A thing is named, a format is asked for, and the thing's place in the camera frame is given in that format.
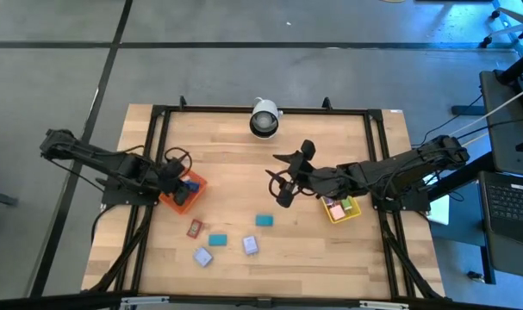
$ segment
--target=keyboard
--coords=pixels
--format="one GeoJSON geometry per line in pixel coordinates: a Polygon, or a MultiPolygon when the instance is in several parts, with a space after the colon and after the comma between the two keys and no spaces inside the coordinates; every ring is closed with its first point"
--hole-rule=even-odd
{"type": "Polygon", "coordinates": [[[491,217],[523,221],[523,186],[506,186],[489,181],[486,185],[491,217]]]}

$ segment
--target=orange bin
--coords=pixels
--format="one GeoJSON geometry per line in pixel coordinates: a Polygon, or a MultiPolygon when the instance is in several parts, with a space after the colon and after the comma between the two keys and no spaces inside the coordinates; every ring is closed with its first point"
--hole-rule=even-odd
{"type": "Polygon", "coordinates": [[[208,181],[206,181],[203,177],[198,176],[194,171],[190,170],[185,176],[188,176],[192,182],[200,183],[200,188],[198,189],[197,193],[190,193],[189,197],[184,201],[184,204],[182,206],[178,206],[174,201],[172,195],[166,195],[166,194],[160,194],[159,200],[169,207],[171,207],[175,212],[178,214],[185,214],[187,213],[190,208],[194,205],[194,202],[200,198],[200,196],[203,194],[203,192],[208,187],[208,181]]]}

